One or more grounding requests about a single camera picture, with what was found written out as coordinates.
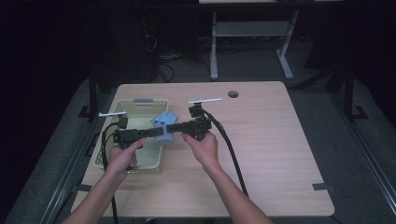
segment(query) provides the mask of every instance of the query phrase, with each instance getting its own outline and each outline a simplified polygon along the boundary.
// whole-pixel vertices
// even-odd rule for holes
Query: black power cord
[[[114,122],[109,124],[105,130],[102,132],[102,146],[101,146],[101,152],[102,152],[102,164],[103,164],[103,168],[104,170],[107,169],[108,166],[108,162],[107,162],[107,155],[106,155],[106,144],[108,139],[111,137],[111,135],[113,135],[114,133],[112,133],[108,138],[106,138],[106,133],[108,131],[108,129],[112,126],[119,126],[119,122]],[[113,196],[113,198],[111,199],[111,206],[113,208],[113,219],[114,219],[114,223],[118,224],[119,223],[119,216],[117,214],[117,205],[116,205],[116,198]]]
[[[165,67],[169,68],[171,70],[171,72],[172,72],[171,77],[166,78],[165,73],[160,69],[160,66],[165,66]],[[175,69],[172,66],[168,65],[168,64],[159,63],[158,64],[158,74],[163,79],[164,83],[169,83],[175,77]]]
[[[245,181],[244,177],[242,177],[241,169],[239,168],[238,160],[236,159],[235,152],[233,151],[233,145],[231,144],[230,139],[227,136],[227,133],[225,132],[223,126],[218,122],[211,114],[209,114],[206,110],[199,108],[202,112],[204,112],[207,117],[212,120],[212,122],[215,124],[216,128],[218,128],[221,136],[224,138],[228,149],[230,150],[231,157],[233,158],[233,165],[235,166],[236,174],[238,175],[239,183],[241,184],[242,191],[245,193],[245,195],[248,197],[248,190],[247,187],[245,186]]]

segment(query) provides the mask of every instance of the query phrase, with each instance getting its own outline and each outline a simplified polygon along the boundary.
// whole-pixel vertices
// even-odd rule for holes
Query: gray carpet
[[[234,54],[220,54],[218,60],[219,81],[266,81],[279,80],[286,86],[293,86],[312,77],[316,70],[304,69],[304,62],[310,50],[309,42],[292,42],[287,54],[294,80],[286,80],[276,59],[275,49],[279,41],[264,42],[258,49],[247,48]],[[208,65],[208,54],[200,55]],[[210,75],[206,65],[198,60],[180,59],[168,63],[175,69],[172,82],[206,82]],[[171,71],[163,68],[170,77]],[[304,91],[290,91],[290,98],[312,148],[318,168],[328,186],[335,207],[332,217],[273,217],[275,223],[396,223],[381,190],[365,162],[359,144],[350,131],[350,123],[340,112],[337,102],[342,92],[330,95],[324,91],[328,78],[314,83]],[[159,77],[154,82],[163,82]],[[355,82],[355,105],[361,105],[369,119],[357,120],[353,125],[364,136],[372,148],[389,181],[396,184],[396,132],[388,123],[371,98],[370,92]],[[101,111],[109,107],[113,94],[99,93]],[[48,210],[52,193],[59,188],[62,175],[73,153],[79,155],[76,169],[70,178],[70,186],[64,190],[55,209],[58,213],[55,223],[60,223],[70,213],[76,193],[73,186],[83,177],[89,157],[85,157],[88,145],[100,132],[101,120],[94,125],[87,119],[78,118],[79,110],[89,104],[88,83],[81,84],[70,106],[64,113],[59,126],[35,168],[20,198],[11,211],[7,223],[39,223]],[[112,223],[104,217],[101,223]],[[133,223],[131,218],[121,218],[120,223]],[[203,219],[160,218],[157,223],[204,223]],[[219,218],[216,223],[231,223],[228,218]]]

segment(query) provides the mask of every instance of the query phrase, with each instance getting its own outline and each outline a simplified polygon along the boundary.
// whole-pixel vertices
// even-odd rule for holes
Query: wire
[[[207,45],[209,43],[212,43],[212,41],[209,41],[208,43],[203,44],[202,46],[198,47],[199,53],[208,53],[211,51],[211,45]],[[248,51],[249,46],[254,46],[251,45],[250,39],[247,40],[247,37],[219,37],[216,38],[216,53],[217,54],[237,54],[240,52]]]
[[[199,108],[201,111],[203,111],[215,124],[215,126],[218,128],[221,136],[224,138],[228,149],[230,149],[230,154],[231,157],[233,158],[233,165],[235,166],[236,174],[238,175],[239,183],[241,184],[242,191],[245,193],[245,195],[248,197],[248,190],[247,187],[245,186],[245,181],[244,177],[242,177],[241,169],[239,168],[238,160],[236,159],[235,152],[233,151],[233,145],[231,144],[230,139],[227,136],[227,133],[225,132],[223,126],[218,122],[211,114],[209,114],[206,110]]]
[[[107,169],[108,163],[107,163],[107,157],[106,157],[106,144],[108,139],[114,134],[112,133],[108,138],[106,138],[106,133],[108,131],[108,129],[112,126],[118,126],[119,123],[118,122],[114,122],[114,123],[110,123],[105,130],[102,132],[102,146],[101,146],[101,152],[102,152],[102,164],[103,164],[103,168],[104,170]],[[116,206],[116,198],[113,196],[113,198],[111,199],[111,206],[113,208],[113,219],[114,219],[114,223],[118,224],[119,223],[119,217],[117,215],[117,206]]]
[[[145,37],[151,37],[154,39],[154,45],[151,47],[151,49],[146,49],[150,53],[154,52],[155,48],[157,47],[157,38],[155,38],[154,35],[145,35]]]
[[[160,56],[160,59],[171,60],[171,59],[182,58],[183,56],[184,56],[183,54],[162,55]]]
[[[198,49],[204,49],[206,47],[211,46],[212,44],[212,38],[208,37],[208,40],[206,41],[206,43],[204,43],[203,45],[198,46]]]
[[[175,69],[174,69],[172,66],[170,66],[170,65],[168,65],[168,64],[164,64],[164,63],[159,63],[158,65],[159,65],[159,66],[162,65],[162,66],[168,67],[168,68],[172,71],[171,77],[170,77],[169,79],[166,79],[166,76],[165,76],[165,73],[163,72],[163,70],[161,70],[160,68],[158,68],[158,74],[159,74],[160,77],[163,79],[163,82],[165,82],[165,83],[171,82],[172,79],[175,77]]]

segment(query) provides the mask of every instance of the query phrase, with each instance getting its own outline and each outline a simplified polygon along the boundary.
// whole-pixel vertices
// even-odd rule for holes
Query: person's right hand
[[[110,150],[110,161],[108,163],[106,173],[125,179],[127,176],[126,168],[134,167],[137,164],[136,151],[146,142],[145,138],[141,138],[125,149],[120,146],[114,146]]]
[[[195,159],[202,164],[204,170],[219,166],[218,140],[213,133],[207,132],[201,142],[189,134],[182,133],[181,136],[190,145]]]

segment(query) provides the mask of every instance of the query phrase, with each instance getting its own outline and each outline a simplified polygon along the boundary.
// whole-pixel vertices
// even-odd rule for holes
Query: black cable
[[[218,128],[221,136],[224,138],[225,142],[227,143],[228,149],[230,149],[230,154],[231,157],[233,158],[233,165],[235,166],[236,174],[238,175],[239,183],[241,184],[242,191],[245,193],[245,195],[248,197],[248,190],[247,187],[245,186],[245,181],[244,177],[242,177],[241,169],[239,168],[238,160],[236,159],[235,152],[233,151],[233,145],[231,144],[230,139],[227,136],[227,133],[225,132],[223,126],[218,122],[211,114],[209,114],[207,111],[204,109],[200,108],[210,120],[215,124],[216,128]]]
[[[165,73],[160,68],[158,68],[158,74],[163,79],[163,82],[165,82],[165,83],[171,82],[173,80],[173,78],[175,77],[175,69],[172,66],[168,65],[168,64],[159,63],[158,66],[160,66],[160,65],[168,67],[172,71],[171,77],[169,79],[167,79],[166,76],[165,76]]]
[[[108,129],[112,126],[118,126],[119,123],[118,122],[114,122],[109,124],[105,130],[102,132],[102,146],[101,146],[101,152],[102,152],[102,164],[103,164],[103,168],[104,170],[107,169],[108,163],[107,163],[107,157],[106,157],[106,144],[108,139],[111,137],[111,135],[113,135],[114,133],[112,133],[108,138],[106,138],[106,133],[108,131]],[[113,198],[111,199],[111,206],[113,208],[113,219],[114,219],[114,223],[118,224],[119,223],[119,217],[117,215],[117,206],[116,206],[116,198],[113,196]]]
[[[177,60],[180,60],[180,59],[189,59],[189,57],[186,56],[186,55],[179,55],[179,56],[174,57],[174,58],[161,59],[160,64],[170,63],[170,62],[177,61]]]

